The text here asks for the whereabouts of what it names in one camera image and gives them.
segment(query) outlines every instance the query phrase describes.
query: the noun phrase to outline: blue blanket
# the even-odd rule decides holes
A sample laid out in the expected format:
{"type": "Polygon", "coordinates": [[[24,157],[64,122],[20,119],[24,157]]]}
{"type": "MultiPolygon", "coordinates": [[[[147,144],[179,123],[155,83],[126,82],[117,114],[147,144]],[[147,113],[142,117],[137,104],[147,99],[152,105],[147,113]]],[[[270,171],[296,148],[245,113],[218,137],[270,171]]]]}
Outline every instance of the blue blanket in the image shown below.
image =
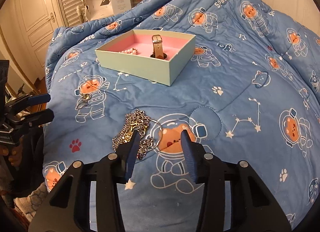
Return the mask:
{"type": "MultiPolygon", "coordinates": [[[[55,114],[44,129],[48,190],[73,161],[113,152],[125,114],[139,108],[164,133],[118,186],[126,231],[195,231],[203,186],[188,175],[182,130],[223,161],[248,161],[294,228],[319,192],[319,52],[316,34],[261,0],[143,0],[114,17],[58,28],[45,69],[55,114]],[[133,28],[196,35],[195,54],[172,86],[99,65],[95,49],[133,28]]],[[[150,124],[147,136],[158,135],[150,124]]]]}

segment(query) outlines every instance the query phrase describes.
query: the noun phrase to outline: door panel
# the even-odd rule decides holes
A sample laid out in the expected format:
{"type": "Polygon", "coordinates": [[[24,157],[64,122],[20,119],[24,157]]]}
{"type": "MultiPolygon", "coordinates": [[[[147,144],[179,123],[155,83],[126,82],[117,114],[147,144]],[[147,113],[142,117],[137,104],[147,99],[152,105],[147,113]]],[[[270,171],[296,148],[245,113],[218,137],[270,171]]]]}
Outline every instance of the door panel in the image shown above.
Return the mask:
{"type": "Polygon", "coordinates": [[[14,0],[21,34],[37,68],[38,77],[45,76],[44,64],[54,29],[58,27],[51,0],[14,0]]]}

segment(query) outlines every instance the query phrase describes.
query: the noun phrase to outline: metal screw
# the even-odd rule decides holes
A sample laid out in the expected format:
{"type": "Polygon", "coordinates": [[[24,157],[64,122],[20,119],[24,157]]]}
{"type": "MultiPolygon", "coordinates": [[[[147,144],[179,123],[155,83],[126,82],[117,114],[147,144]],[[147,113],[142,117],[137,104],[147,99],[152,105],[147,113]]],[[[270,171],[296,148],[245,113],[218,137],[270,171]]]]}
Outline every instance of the metal screw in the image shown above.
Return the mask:
{"type": "Polygon", "coordinates": [[[115,160],[117,157],[118,157],[118,155],[115,153],[111,153],[108,155],[108,159],[110,159],[110,160],[115,160]]]}
{"type": "Polygon", "coordinates": [[[203,157],[204,157],[205,159],[207,159],[207,160],[211,160],[211,159],[213,158],[213,155],[210,154],[210,153],[206,153],[206,154],[204,154],[203,157]]]}
{"type": "Polygon", "coordinates": [[[76,161],[76,162],[73,163],[72,166],[75,167],[75,168],[79,168],[81,166],[81,162],[80,161],[76,161]]]}
{"type": "Polygon", "coordinates": [[[249,166],[249,164],[246,162],[246,161],[241,161],[240,163],[240,166],[243,167],[243,168],[246,168],[249,166]]]}

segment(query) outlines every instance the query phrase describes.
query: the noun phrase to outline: wooden floor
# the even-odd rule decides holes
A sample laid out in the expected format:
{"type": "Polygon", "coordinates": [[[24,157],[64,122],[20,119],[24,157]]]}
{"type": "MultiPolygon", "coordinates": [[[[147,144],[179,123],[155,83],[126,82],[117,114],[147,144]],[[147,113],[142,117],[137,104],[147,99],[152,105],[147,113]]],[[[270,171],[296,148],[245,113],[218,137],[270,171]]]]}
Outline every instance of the wooden floor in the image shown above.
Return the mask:
{"type": "MultiPolygon", "coordinates": [[[[37,88],[37,90],[40,91],[41,94],[46,94],[47,93],[47,87],[45,85],[45,77],[41,80],[37,79],[36,82],[35,82],[35,87],[37,88]]],[[[41,109],[40,110],[44,110],[46,108],[46,103],[42,104],[41,105],[41,109]]],[[[34,113],[34,112],[37,112],[38,110],[38,106],[37,105],[34,105],[31,107],[31,112],[34,113]]]]}

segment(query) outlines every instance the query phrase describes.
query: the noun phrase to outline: orange bear face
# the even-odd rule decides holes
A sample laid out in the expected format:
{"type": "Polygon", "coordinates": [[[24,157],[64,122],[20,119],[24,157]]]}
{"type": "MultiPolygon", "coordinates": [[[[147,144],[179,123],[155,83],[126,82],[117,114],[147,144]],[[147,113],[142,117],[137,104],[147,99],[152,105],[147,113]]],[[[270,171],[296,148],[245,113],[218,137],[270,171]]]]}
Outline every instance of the orange bear face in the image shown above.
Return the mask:
{"type": "Polygon", "coordinates": [[[289,33],[289,39],[292,44],[299,44],[300,43],[300,37],[295,32],[289,33]]]}
{"type": "Polygon", "coordinates": [[[204,23],[204,20],[205,20],[205,15],[201,12],[196,12],[194,15],[193,15],[193,18],[192,18],[192,22],[193,24],[195,25],[201,25],[204,23]]]}
{"type": "Polygon", "coordinates": [[[165,6],[162,6],[159,10],[154,13],[154,16],[161,17],[165,14],[165,6]]]}
{"type": "Polygon", "coordinates": [[[55,168],[50,168],[45,176],[47,180],[47,187],[52,190],[61,178],[60,174],[55,170],[55,168]]]}
{"type": "Polygon", "coordinates": [[[116,21],[114,21],[113,23],[109,24],[108,26],[106,26],[107,29],[113,30],[115,28],[118,27],[118,23],[116,21]]]}
{"type": "Polygon", "coordinates": [[[99,89],[100,82],[97,79],[88,79],[80,86],[80,92],[82,94],[90,94],[99,89]]]}
{"type": "Polygon", "coordinates": [[[205,50],[199,47],[195,47],[195,55],[202,55],[204,54],[205,50]]]}
{"type": "Polygon", "coordinates": [[[162,139],[158,146],[159,150],[162,152],[172,153],[172,154],[181,153],[182,147],[181,147],[180,136],[183,130],[187,130],[190,136],[190,139],[193,142],[196,141],[196,137],[190,130],[189,125],[187,123],[180,124],[179,126],[174,127],[172,129],[169,129],[169,128],[163,129],[162,139]]]}
{"type": "Polygon", "coordinates": [[[274,69],[279,69],[279,68],[280,68],[278,62],[277,62],[274,58],[269,57],[269,64],[270,64],[270,65],[272,66],[272,68],[274,68],[274,69]]]}
{"type": "Polygon", "coordinates": [[[286,118],[286,133],[290,137],[291,141],[297,142],[299,139],[299,130],[298,130],[298,124],[295,119],[292,117],[288,116],[286,118]]]}
{"type": "Polygon", "coordinates": [[[252,5],[248,4],[243,8],[243,13],[247,16],[247,18],[253,19],[257,15],[257,10],[252,7],[252,5]]]}
{"type": "Polygon", "coordinates": [[[67,59],[71,59],[79,54],[80,54],[80,52],[78,50],[71,51],[71,52],[69,52],[67,59]]]}

